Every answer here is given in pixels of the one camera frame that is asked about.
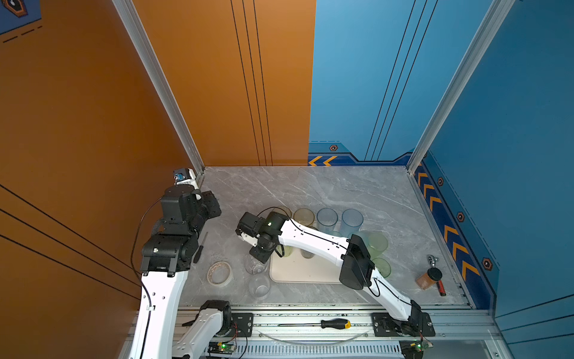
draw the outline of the black mounting plate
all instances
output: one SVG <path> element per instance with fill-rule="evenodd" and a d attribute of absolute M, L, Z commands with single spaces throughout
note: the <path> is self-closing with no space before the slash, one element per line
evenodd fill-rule
<path fill-rule="evenodd" d="M 237 324 L 237 338 L 251 337 L 253 331 L 253 313 L 231 313 L 231 323 Z"/>
<path fill-rule="evenodd" d="M 373 328 L 375 330 L 376 337 L 404 337 L 404 335 L 400 335 L 398 333 L 401 331 L 401 327 L 389 315 L 389 313 L 371 313 L 371 319 L 373 320 Z M 431 316 L 428 313 L 423 312 L 421 320 L 422 323 L 420 328 L 422 328 L 421 332 L 423 336 L 434 337 L 436 333 L 431 322 Z"/>

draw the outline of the yellow chevron arrow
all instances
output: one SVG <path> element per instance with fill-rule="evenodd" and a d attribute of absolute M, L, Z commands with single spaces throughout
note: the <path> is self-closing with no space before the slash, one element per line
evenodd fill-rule
<path fill-rule="evenodd" d="M 448 232 L 454 233 L 457 236 L 459 235 L 459 233 L 456 231 L 456 229 L 454 229 L 453 227 L 449 227 L 449 226 L 444 226 L 444 241 L 448 242 Z"/>
<path fill-rule="evenodd" d="M 329 162 L 331 162 L 331 160 L 334 160 L 335 158 L 337 158 L 337 156 L 331 157 L 331 158 L 328 159 L 327 161 L 323 162 L 323 164 L 324 164 L 325 166 L 330 166 L 331 164 L 330 164 Z"/>
<path fill-rule="evenodd" d="M 435 189 L 435 188 L 434 188 L 432 185 L 430 185 L 430 184 L 424 185 L 423 188 L 424 188 L 424 192 L 423 192 L 422 195 L 425 197 L 425 199 L 426 199 L 426 190 L 427 190 L 427 189 L 429 189 L 429 190 L 434 190 L 434 189 Z"/>
<path fill-rule="evenodd" d="M 317 165 L 315 164 L 315 161 L 318 160 L 318 159 L 320 159 L 321 157 L 322 157 L 322 156 L 317 156 L 317 157 L 315 157 L 314 159 L 312 159 L 312 160 L 309 162 L 309 164 L 310 164 L 311 166 L 317 166 Z"/>
<path fill-rule="evenodd" d="M 455 262 L 456 262 L 456 250 L 457 249 L 460 249 L 464 253 L 468 254 L 468 250 L 465 247 L 461 246 L 460 244 L 458 244 L 456 242 L 453 242 L 452 243 L 452 257 L 455 259 Z"/>
<path fill-rule="evenodd" d="M 434 202 L 442 203 L 443 201 L 441 201 L 440 198 L 436 198 L 436 197 L 430 196 L 430 204 L 429 204 L 429 207 L 430 207 L 430 211 L 431 211 L 431 212 L 432 212 L 432 204 L 433 204 Z"/>
<path fill-rule="evenodd" d="M 428 175 L 424 172 L 418 174 L 418 186 L 421 187 L 421 177 L 428 177 Z"/>
<path fill-rule="evenodd" d="M 474 268 L 472 265 L 466 263 L 465 261 L 463 261 L 463 279 L 464 281 L 466 281 L 466 270 L 470 269 L 471 271 L 475 272 L 477 275 L 480 276 L 480 273 L 478 272 L 478 269 Z"/>

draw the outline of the orange wall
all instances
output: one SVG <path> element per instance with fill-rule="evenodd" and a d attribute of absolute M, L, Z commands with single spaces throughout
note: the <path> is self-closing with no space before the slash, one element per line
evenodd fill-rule
<path fill-rule="evenodd" d="M 114 358 L 139 305 L 135 228 L 189 160 L 111 1 L 41 5 L 42 28 L 0 43 L 0 184 L 123 263 L 0 187 L 2 357 Z"/>
<path fill-rule="evenodd" d="M 206 165 L 305 165 L 315 1 L 136 0 Z"/>

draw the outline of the gray marble tabletop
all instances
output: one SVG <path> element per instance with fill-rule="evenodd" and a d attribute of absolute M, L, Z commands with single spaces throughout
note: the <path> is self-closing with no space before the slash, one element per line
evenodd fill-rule
<path fill-rule="evenodd" d="M 181 305 L 201 305 L 208 299 L 241 304 L 366 304 L 376 301 L 342 284 L 275 283 L 267 297 L 255 300 L 247 291 L 251 277 L 245 270 L 250 245 L 235 234 L 246 211 L 253 214 L 270 206 L 293 211 L 306 207 L 315 214 L 330 207 L 339 214 L 349 208 L 364 216 L 362 230 L 380 230 L 389 239 L 383 253 L 392 268 L 388 281 L 420 305 L 465 305 L 466 298 L 445 263 L 404 167 L 208 167 L 201 190 L 211 190 L 222 209 L 207 221 L 209 235 L 199 263 L 192 265 Z M 440 257 L 447 296 L 432 287 L 419 289 L 416 278 L 428 269 L 426 255 Z M 226 261 L 233 278 L 225 287 L 207 281 L 209 267 Z"/>

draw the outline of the white tray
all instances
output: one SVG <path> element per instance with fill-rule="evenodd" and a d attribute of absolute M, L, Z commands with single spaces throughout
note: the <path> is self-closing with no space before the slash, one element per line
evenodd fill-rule
<path fill-rule="evenodd" d="M 269 269 L 271 279 L 279 283 L 341 283 L 340 273 L 341 269 L 325 258 L 304 258 L 299 248 L 285 258 L 273 253 Z"/>

